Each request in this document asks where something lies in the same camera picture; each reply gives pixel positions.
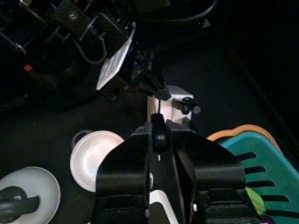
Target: plastic basket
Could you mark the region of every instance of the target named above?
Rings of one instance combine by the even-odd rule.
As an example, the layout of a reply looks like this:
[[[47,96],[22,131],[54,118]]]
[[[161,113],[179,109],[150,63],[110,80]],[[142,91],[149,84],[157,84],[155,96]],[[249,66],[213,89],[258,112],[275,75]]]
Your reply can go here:
[[[262,196],[275,224],[299,224],[299,174],[274,144],[251,131],[219,144],[243,164],[247,187]]]

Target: dish rack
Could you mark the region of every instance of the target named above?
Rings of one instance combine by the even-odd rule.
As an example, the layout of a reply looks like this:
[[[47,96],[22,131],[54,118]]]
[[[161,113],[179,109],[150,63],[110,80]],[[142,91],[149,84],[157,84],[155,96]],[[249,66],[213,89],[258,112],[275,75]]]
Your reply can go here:
[[[271,141],[246,131],[219,144],[243,164],[247,187],[262,196],[275,224],[298,224],[299,174]]]

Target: black cable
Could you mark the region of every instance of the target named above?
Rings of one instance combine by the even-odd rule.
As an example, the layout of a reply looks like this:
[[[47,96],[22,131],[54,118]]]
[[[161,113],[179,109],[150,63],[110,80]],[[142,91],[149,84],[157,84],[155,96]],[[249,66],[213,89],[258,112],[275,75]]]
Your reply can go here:
[[[191,24],[194,22],[198,22],[201,19],[203,19],[214,10],[219,0],[214,0],[213,4],[210,5],[209,9],[205,10],[202,13],[190,16],[190,17],[159,17],[159,16],[141,16],[141,17],[133,17],[137,21],[142,22],[150,22],[150,23],[159,23],[159,24],[167,24],[167,25],[186,25]]]
[[[79,52],[81,52],[81,55],[83,57],[83,59],[91,64],[91,65],[98,65],[103,62],[103,60],[107,58],[107,55],[109,55],[109,52],[107,52],[107,46],[106,46],[106,41],[105,41],[105,38],[103,37],[99,37],[101,39],[101,42],[102,42],[102,48],[103,48],[103,56],[101,58],[101,60],[91,60],[87,56],[87,54],[85,53],[85,50],[81,46],[81,43],[77,39],[74,39],[74,43],[75,43],[75,46],[78,47],[79,49]]]

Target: white plastic part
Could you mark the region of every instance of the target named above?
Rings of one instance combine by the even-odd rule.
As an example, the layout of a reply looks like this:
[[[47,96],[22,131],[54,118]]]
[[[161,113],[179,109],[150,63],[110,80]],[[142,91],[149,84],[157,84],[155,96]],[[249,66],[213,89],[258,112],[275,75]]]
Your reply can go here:
[[[115,77],[125,63],[125,60],[127,57],[127,51],[131,46],[133,39],[137,32],[137,23],[133,23],[133,27],[134,27],[134,30],[131,32],[127,42],[121,47],[117,54],[105,62],[105,65],[102,67],[101,74],[98,77],[98,87],[97,87],[98,90],[101,90],[106,86],[109,81]]]
[[[150,192],[150,205],[153,205],[155,202],[161,203],[163,205],[163,210],[166,212],[169,221],[171,224],[179,224],[179,221],[174,214],[174,209],[169,200],[169,197],[162,190],[155,190]]]
[[[173,100],[182,100],[185,97],[191,97],[193,94],[190,94],[187,91],[185,91],[178,86],[167,86],[171,98],[169,101],[161,102],[161,113],[163,114],[165,120],[171,120],[175,123],[183,124],[183,118],[187,117],[190,120],[193,119],[193,112],[190,112],[189,115],[185,115],[183,112],[173,107]],[[151,122],[151,114],[157,113],[159,109],[159,100],[157,100],[154,97],[147,97],[147,121]]]
[[[22,215],[11,224],[47,224],[57,214],[62,189],[54,175],[42,167],[26,167],[14,171],[0,180],[0,190],[8,186],[23,188],[27,198],[41,197],[41,205],[34,213]]]
[[[107,154],[125,142],[114,132],[101,130],[87,134],[77,143],[70,158],[73,177],[89,191],[97,191],[99,166]]]

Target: white plate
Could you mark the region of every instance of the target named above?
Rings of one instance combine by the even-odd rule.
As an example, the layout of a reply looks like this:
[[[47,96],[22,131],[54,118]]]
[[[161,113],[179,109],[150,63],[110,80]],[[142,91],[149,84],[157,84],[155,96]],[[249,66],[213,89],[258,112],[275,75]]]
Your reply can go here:
[[[14,171],[0,180],[0,190],[19,186],[27,197],[41,196],[41,205],[34,213],[22,215],[11,224],[47,224],[59,208],[61,185],[54,175],[42,167],[26,167]]]
[[[125,142],[114,132],[101,130],[86,135],[74,148],[70,158],[73,177],[89,191],[97,191],[99,166],[107,154]]]

